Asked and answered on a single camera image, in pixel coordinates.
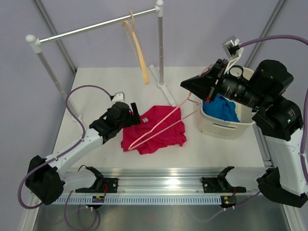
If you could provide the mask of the pink t shirt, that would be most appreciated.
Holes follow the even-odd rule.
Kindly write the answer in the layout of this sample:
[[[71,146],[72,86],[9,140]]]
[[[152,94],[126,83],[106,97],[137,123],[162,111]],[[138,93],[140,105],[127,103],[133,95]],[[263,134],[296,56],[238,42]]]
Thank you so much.
[[[139,154],[152,154],[171,145],[183,146],[187,141],[181,109],[167,105],[152,106],[141,115],[141,124],[123,129],[121,147],[124,152],[135,146]]]

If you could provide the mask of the blue t shirt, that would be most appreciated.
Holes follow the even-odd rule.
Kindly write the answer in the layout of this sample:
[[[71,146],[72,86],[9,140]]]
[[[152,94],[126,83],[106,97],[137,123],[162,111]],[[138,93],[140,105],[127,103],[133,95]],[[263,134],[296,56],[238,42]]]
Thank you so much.
[[[214,101],[206,103],[203,101],[203,112],[211,117],[230,122],[240,122],[236,114],[236,105],[224,98],[217,95]]]

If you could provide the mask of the pink wire hanger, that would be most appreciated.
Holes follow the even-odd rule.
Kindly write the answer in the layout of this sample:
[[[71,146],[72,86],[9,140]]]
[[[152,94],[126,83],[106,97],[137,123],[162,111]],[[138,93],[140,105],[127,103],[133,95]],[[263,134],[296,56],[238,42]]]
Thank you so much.
[[[179,122],[181,122],[183,119],[190,117],[191,115],[193,115],[194,113],[196,113],[197,111],[193,111],[192,113],[190,113],[189,115],[181,118],[180,120],[176,121],[175,123],[169,125],[168,127],[160,130],[159,132],[155,133],[154,135],[148,137],[145,140],[142,140],[144,137],[146,137],[147,135],[151,134],[157,127],[159,127],[168,117],[170,117],[174,112],[176,112],[178,109],[181,108],[182,105],[184,105],[187,101],[193,102],[195,103],[197,106],[199,106],[200,104],[197,101],[191,100],[190,96],[191,96],[191,92],[189,92],[187,98],[181,102],[178,106],[174,107],[174,109],[167,114],[163,119],[161,119],[150,131],[144,133],[142,136],[140,136],[138,139],[136,139],[129,147],[128,150],[132,151],[133,149],[136,149],[137,147],[139,147],[140,145],[146,143],[147,141],[151,140],[152,138],[156,137],[157,135],[161,134],[162,132],[166,131],[167,129],[173,127],[174,125],[178,124]]]

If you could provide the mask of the beige plastic hanger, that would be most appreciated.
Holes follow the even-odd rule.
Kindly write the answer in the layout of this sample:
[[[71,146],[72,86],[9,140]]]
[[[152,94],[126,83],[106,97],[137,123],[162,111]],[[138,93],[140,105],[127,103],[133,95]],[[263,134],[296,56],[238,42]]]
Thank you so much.
[[[121,26],[125,29],[127,38],[129,40],[130,46],[133,50],[133,53],[135,55],[135,58],[140,66],[140,70],[141,70],[141,74],[142,74],[142,78],[143,78],[143,83],[145,85],[150,84],[150,78],[149,78],[149,74],[147,71],[147,65],[146,65],[146,61],[141,49],[141,46],[139,44],[139,40],[137,38],[137,35],[135,33],[135,19],[133,16],[133,12],[129,11],[129,15],[131,17],[131,22],[129,20],[125,20],[122,22]]]

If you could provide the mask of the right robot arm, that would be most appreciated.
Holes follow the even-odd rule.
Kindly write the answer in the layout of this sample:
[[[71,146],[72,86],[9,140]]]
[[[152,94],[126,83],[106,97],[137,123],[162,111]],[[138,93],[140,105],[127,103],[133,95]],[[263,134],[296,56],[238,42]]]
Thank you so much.
[[[235,76],[228,61],[219,59],[208,71],[181,82],[184,89],[207,103],[220,95],[250,108],[275,159],[274,168],[225,168],[218,175],[221,190],[258,190],[273,202],[298,208],[307,202],[308,171],[300,147],[307,128],[298,105],[283,97],[293,79],[276,60],[262,61],[246,79]]]

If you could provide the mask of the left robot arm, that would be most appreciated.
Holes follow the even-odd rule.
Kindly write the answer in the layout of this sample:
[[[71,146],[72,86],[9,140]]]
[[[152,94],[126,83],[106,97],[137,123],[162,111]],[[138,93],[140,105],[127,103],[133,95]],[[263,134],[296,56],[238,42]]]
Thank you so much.
[[[114,138],[123,128],[140,123],[136,103],[114,103],[88,129],[83,130],[81,138],[45,158],[38,155],[33,157],[28,166],[25,186],[44,205],[52,204],[65,192],[98,193],[104,186],[104,176],[100,171],[94,167],[85,167],[78,172],[68,172],[68,169]]]

